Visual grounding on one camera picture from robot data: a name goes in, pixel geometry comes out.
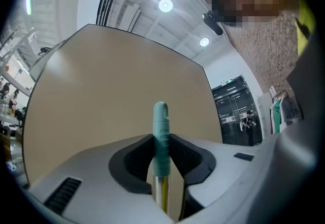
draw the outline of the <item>beige tabletop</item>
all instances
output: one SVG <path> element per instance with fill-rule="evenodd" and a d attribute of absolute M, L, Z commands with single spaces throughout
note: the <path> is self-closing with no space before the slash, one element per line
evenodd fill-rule
<path fill-rule="evenodd" d="M 84 149 L 151 133 L 158 101 L 169 106 L 172 133 L 221 142 L 200 65 L 137 35 L 82 28 L 50 58 L 29 101 L 23 154 L 30 184 Z M 173 218 L 179 214 L 182 186 L 173 165 Z"/>

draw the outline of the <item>hanging clothes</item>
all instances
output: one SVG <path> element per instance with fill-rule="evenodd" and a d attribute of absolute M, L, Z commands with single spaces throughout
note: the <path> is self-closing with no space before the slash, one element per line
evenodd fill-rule
<path fill-rule="evenodd" d="M 272 123 L 272 117 L 273 117 L 273 113 L 272 113 L 272 109 L 270 108 L 270 119 L 271 119 L 271 135 L 273 134 L 273 126 L 274 126 L 274 124 Z"/>
<path fill-rule="evenodd" d="M 281 115 L 280 132 L 282 132 L 284 129 L 286 129 L 286 123 L 285 123 L 286 119 L 284 116 L 283 101 L 284 101 L 284 97 L 282 97 L 281 102 L 280 102 L 280 115 Z"/>
<path fill-rule="evenodd" d="M 273 106 L 273 116 L 274 116 L 274 128 L 275 132 L 273 133 L 279 133 L 280 132 L 280 124 L 281 124 L 281 112 L 280 112 L 280 101 L 278 100 L 274 106 Z"/>
<path fill-rule="evenodd" d="M 281 102 L 281 108 L 283 111 L 284 122 L 287 123 L 289 118 L 293 117 L 293 108 L 291 106 L 291 100 L 288 96 L 284 97 Z"/>

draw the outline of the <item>person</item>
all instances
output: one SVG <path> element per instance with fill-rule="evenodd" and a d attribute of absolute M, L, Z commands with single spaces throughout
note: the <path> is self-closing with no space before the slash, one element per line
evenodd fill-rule
<path fill-rule="evenodd" d="M 245 27 L 269 22 L 282 11 L 296 17 L 298 55 L 315 28 L 315 17 L 305 0 L 212 0 L 212 13 L 217 22 Z"/>
<path fill-rule="evenodd" d="M 10 100 L 9 100 L 9 108 L 12 108 L 14 105 L 17 104 L 17 97 L 19 94 L 19 90 L 15 90 L 15 92 L 13 94 L 11 94 L 10 96 Z"/>
<path fill-rule="evenodd" d="M 2 99 L 2 100 L 4 99 L 5 95 L 7 95 L 7 94 L 9 93 L 9 90 L 10 90 L 10 83 L 7 82 L 7 83 L 3 86 L 2 90 L 0 91 L 1 99 Z"/>
<path fill-rule="evenodd" d="M 252 112 L 250 110 L 246 114 L 247 116 L 243 119 L 243 126 L 248 136 L 248 146 L 253 146 L 253 127 L 256 126 L 256 123 L 252 119 Z"/>
<path fill-rule="evenodd" d="M 2 88 L 2 84 L 4 83 L 3 77 L 0 78 L 0 89 Z"/>

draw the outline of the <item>ceiling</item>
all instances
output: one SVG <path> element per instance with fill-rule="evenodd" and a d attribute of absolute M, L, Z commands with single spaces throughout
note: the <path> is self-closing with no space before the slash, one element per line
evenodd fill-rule
<path fill-rule="evenodd" d="M 171 0 L 173 9 L 164 13 L 160 0 L 112 0 L 107 17 L 97 19 L 97 24 L 130 31 L 163 44 L 190 59 L 203 51 L 217 51 L 228 41 L 225 34 L 216 35 L 202 19 L 208 11 L 204 0 Z M 101 1 L 100 9 L 108 2 Z M 200 40 L 209 39 L 202 47 Z"/>
<path fill-rule="evenodd" d="M 32 15 L 27 15 L 25 0 L 16 0 L 2 31 L 3 37 L 12 31 L 37 30 L 39 45 L 53 47 L 61 41 L 58 28 L 58 0 L 31 0 Z"/>

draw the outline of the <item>yellow vest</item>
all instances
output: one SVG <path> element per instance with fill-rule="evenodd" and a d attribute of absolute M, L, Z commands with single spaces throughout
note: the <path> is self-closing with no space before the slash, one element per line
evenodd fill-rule
<path fill-rule="evenodd" d="M 305 0 L 299 0 L 299 6 L 300 6 L 300 10 L 299 10 L 298 20 L 301 25 L 307 26 L 309 32 L 312 33 L 315 28 L 315 21 L 316 21 L 315 16 L 310 10 Z M 295 25 L 297 28 L 297 38 L 298 38 L 298 55 L 300 55 L 303 52 L 308 40 L 304 36 L 300 28 L 298 27 L 297 22 L 295 22 Z"/>

